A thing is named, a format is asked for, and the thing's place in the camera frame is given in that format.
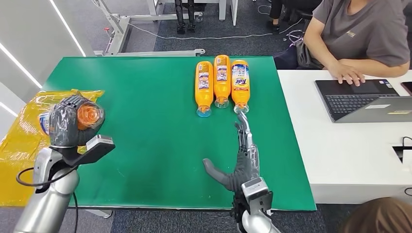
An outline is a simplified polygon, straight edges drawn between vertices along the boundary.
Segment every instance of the white cable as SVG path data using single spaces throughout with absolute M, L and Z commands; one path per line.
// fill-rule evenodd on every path
M 279 34 L 282 34 L 282 33 L 286 32 L 286 31 L 289 30 L 291 27 L 293 27 L 293 26 L 295 26 L 296 24 L 300 23 L 300 21 L 302 21 L 302 20 L 303 20 L 303 18 L 300 18 L 300 20 L 299 20 L 297 23 L 291 25 L 291 26 L 288 27 L 286 30 L 279 32 Z
M 116 18 L 117 20 L 120 20 L 117 16 L 115 16 L 115 15 L 113 15 L 113 14 L 110 14 L 110 15 L 113 16 L 114 18 Z M 293 24 L 292 26 L 288 27 L 286 30 L 280 32 L 279 34 L 286 32 L 286 31 L 289 30 L 291 27 L 293 27 L 293 26 L 295 26 L 296 24 L 298 24 L 301 20 L 302 20 L 302 19 L 300 19 L 297 23 Z M 150 31 L 148 31 L 148 30 L 139 28 L 138 26 L 133 25 L 133 24 L 131 24 L 131 23 L 128 23 L 128 24 L 129 24 L 130 26 L 136 28 L 136 29 L 139 29 L 140 31 L 149 33 L 150 35 L 154 35 L 154 36 L 156 36 L 156 37 L 158 37 L 158 38 L 161 38 L 161 39 L 176 39 L 176 40 L 191 40 L 191 39 L 195 39 L 195 40 L 207 40 L 207 39 L 213 39 L 213 40 L 222 40 L 222 39 L 231 39 L 231 38 L 248 38 L 248 37 L 252 37 L 252 36 L 258 36 L 258 37 L 259 37 L 259 36 L 273 35 L 273 33 L 266 33 L 266 34 L 260 34 L 260 35 L 252 34 L 252 35 L 243 35 L 243 36 L 203 37 L 203 38 L 197 38 L 197 37 L 186 37 L 186 38 L 163 37 L 163 36 L 156 35 L 156 34 L 154 34 L 153 32 L 150 32 Z
M 259 8 L 262 7 L 262 6 L 266 6 L 266 7 L 272 8 L 271 6 L 260 5 L 260 6 L 257 7 L 257 12 L 259 12 L 259 14 L 261 14 L 261 15 L 270 15 L 269 13 L 264 13 L 264 12 L 261 12 L 261 11 L 259 10 Z

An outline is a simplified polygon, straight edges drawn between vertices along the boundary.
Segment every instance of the green tabletop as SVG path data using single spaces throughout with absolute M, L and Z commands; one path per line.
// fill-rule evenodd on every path
M 238 150 L 233 103 L 200 118 L 195 67 L 213 57 L 63 58 L 43 90 L 104 90 L 99 133 L 116 148 L 79 168 L 80 206 L 228 209 L 233 194 L 210 178 L 202 160 L 231 172 Z M 249 63 L 247 114 L 272 208 L 316 210 L 272 57 Z

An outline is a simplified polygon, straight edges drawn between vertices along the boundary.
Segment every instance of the yellow plastic bag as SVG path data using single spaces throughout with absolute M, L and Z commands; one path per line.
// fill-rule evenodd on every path
M 62 99 L 78 93 L 71 91 L 39 92 L 20 111 L 12 127 L 0 144 L 0 178 L 2 189 L 0 192 L 0 206 L 24 206 L 32 187 L 25 187 L 16 182 L 16 175 L 25 168 L 33 167 L 38 152 L 50 145 L 47 130 L 40 123 L 40 115 L 47 113 Z M 82 96 L 96 102 L 104 91 L 80 91 Z M 79 147 L 83 153 L 85 147 Z M 22 180 L 31 181 L 32 174 L 22 175 Z

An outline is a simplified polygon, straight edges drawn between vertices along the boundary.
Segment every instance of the floor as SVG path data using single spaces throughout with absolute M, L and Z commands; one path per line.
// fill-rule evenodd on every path
M 121 15 L 148 14 L 145 0 L 105 0 L 112 13 Z M 94 50 L 104 50 L 108 36 L 103 30 L 109 26 L 108 21 L 90 0 L 67 1 L 68 8 L 76 17 Z M 197 24 L 196 33 L 187 33 L 182 37 L 221 37 L 227 35 L 264 34 L 266 15 L 257 12 L 260 5 L 268 5 L 266 0 L 239 1 L 238 24 L 231 25 L 230 8 L 227 8 L 225 22 L 218 21 L 215 4 L 208 4 L 204 20 Z M 172 13 L 173 5 L 165 4 L 159 13 Z M 176 36 L 174 20 L 158 23 L 136 23 L 142 29 L 164 37 Z M 206 55 L 272 55 L 284 50 L 289 45 L 284 41 L 284 34 L 263 37 L 233 38 L 227 40 L 176 40 L 160 39 L 150 34 L 132 29 L 125 52 L 193 50 L 205 49 Z M 272 219 L 283 233 L 336 233 L 339 225 L 355 208 L 354 205 L 318 205 L 317 212 L 296 213 L 276 212 Z M 11 232 L 21 208 L 0 208 L 0 232 Z M 74 210 L 68 210 L 60 233 L 71 233 L 74 227 Z M 184 211 L 128 211 L 118 210 L 108 219 L 98 217 L 85 210 L 79 211 L 78 233 L 235 233 L 236 224 L 227 212 L 184 212 Z

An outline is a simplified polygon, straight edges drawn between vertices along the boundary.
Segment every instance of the bottle cap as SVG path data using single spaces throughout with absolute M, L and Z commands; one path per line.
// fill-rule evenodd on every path
M 212 114 L 212 110 L 210 109 L 209 106 L 200 106 L 197 111 L 197 115 L 200 117 L 208 117 L 210 114 Z
M 236 114 L 239 113 L 239 111 L 242 111 L 246 114 L 249 111 L 249 105 L 247 105 L 246 103 L 238 103 L 233 108 L 233 111 L 235 111 Z
M 227 108 L 229 106 L 229 100 L 226 97 L 217 97 L 215 106 L 218 108 Z

